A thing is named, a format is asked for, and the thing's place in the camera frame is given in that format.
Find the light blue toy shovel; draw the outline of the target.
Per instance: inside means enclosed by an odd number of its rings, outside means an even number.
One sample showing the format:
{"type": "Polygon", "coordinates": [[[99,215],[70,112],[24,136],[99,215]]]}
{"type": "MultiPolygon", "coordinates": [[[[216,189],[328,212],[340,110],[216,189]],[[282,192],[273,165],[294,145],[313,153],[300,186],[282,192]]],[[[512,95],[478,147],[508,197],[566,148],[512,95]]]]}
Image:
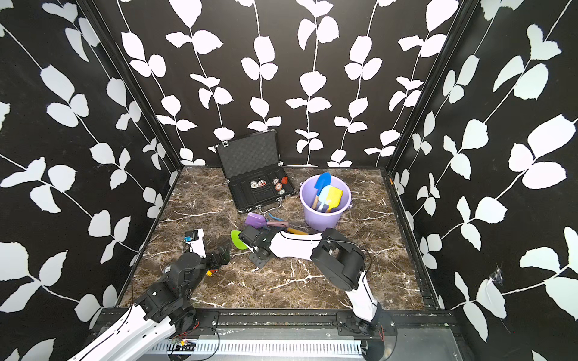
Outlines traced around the light blue toy shovel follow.
{"type": "Polygon", "coordinates": [[[325,207],[325,203],[326,203],[326,201],[327,201],[327,198],[328,198],[328,194],[329,194],[330,189],[331,189],[331,185],[327,185],[327,186],[325,186],[325,187],[322,189],[322,191],[320,192],[320,195],[319,195],[319,204],[318,204],[318,207],[317,207],[317,209],[316,209],[317,211],[322,211],[323,208],[325,207]]]}

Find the blue toy shovel tan handle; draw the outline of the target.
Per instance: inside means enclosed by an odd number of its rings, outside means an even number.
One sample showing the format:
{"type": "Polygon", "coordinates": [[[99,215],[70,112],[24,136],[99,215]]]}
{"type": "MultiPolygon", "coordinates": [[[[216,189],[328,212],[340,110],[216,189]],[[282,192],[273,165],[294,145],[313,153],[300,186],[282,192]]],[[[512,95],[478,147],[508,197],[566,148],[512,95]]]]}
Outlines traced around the blue toy shovel tan handle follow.
{"type": "Polygon", "coordinates": [[[331,185],[331,174],[329,172],[325,172],[318,177],[318,179],[315,183],[316,194],[315,194],[314,202],[312,204],[312,209],[314,209],[314,210],[317,209],[317,206],[319,203],[319,197],[322,193],[322,190],[326,186],[330,186],[330,185],[331,185]]]}

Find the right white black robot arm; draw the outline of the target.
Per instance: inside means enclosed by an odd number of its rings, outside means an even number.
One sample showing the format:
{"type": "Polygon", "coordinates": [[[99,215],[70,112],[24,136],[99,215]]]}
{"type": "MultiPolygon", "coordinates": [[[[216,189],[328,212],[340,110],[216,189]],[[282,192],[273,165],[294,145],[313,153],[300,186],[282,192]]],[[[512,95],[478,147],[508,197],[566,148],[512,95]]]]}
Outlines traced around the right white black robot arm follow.
{"type": "Polygon", "coordinates": [[[343,290],[354,315],[366,324],[376,323],[379,302],[367,279],[366,256],[355,243],[335,229],[296,235],[280,228],[245,227],[239,241],[256,257],[262,268],[271,258],[293,258],[313,262],[332,285],[343,290]]]}

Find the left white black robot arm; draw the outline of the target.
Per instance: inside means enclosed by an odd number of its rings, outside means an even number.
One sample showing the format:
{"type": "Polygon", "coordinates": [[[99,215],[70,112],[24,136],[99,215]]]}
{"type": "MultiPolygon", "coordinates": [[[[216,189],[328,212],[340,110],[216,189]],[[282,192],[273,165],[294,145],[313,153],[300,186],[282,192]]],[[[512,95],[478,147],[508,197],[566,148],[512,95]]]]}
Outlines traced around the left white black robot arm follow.
{"type": "Polygon", "coordinates": [[[183,253],[125,314],[71,359],[137,360],[164,338],[192,330],[197,325],[192,293],[208,271],[229,262],[230,248],[205,257],[183,253]]]}

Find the green toy shovel yellow handle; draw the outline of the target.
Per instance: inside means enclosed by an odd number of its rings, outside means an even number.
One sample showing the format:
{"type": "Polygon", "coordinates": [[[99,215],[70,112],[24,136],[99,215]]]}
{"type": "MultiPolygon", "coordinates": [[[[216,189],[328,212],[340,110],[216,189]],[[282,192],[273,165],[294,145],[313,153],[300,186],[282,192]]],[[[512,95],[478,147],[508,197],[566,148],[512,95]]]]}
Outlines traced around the green toy shovel yellow handle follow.
{"type": "Polygon", "coordinates": [[[241,233],[241,232],[240,232],[239,230],[233,230],[233,231],[230,233],[230,236],[231,236],[231,240],[232,240],[234,246],[235,246],[237,249],[239,249],[239,250],[241,250],[241,251],[244,251],[244,250],[247,250],[247,249],[248,249],[248,245],[246,245],[246,244],[240,239],[240,233],[241,233]]]}

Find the blue toy rake yellow handle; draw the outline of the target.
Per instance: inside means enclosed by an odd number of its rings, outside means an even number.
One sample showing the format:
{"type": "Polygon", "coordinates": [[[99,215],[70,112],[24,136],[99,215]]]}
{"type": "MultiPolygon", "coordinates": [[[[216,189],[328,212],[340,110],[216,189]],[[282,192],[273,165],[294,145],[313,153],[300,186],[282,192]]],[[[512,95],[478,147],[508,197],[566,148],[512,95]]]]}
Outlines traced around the blue toy rake yellow handle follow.
{"type": "Polygon", "coordinates": [[[268,226],[272,226],[272,227],[281,227],[281,228],[286,228],[286,230],[291,233],[291,234],[295,234],[295,235],[300,235],[300,236],[306,236],[307,233],[302,231],[302,230],[298,230],[297,228],[292,227],[289,222],[287,221],[283,221],[280,218],[274,218],[271,217],[270,221],[267,221],[267,225],[268,226]]]}

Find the purple toy shovel pink handle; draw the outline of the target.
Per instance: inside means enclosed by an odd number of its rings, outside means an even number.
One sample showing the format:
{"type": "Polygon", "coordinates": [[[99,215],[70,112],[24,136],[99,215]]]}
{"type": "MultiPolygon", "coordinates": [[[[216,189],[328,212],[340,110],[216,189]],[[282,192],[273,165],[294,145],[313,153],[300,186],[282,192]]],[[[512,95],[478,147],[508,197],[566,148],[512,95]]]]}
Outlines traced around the purple toy shovel pink handle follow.
{"type": "Polygon", "coordinates": [[[256,229],[260,229],[263,227],[281,227],[281,228],[288,228],[288,222],[284,221],[267,221],[265,216],[261,214],[256,214],[253,212],[249,212],[247,214],[247,218],[245,219],[245,225],[251,226],[256,229]]]}

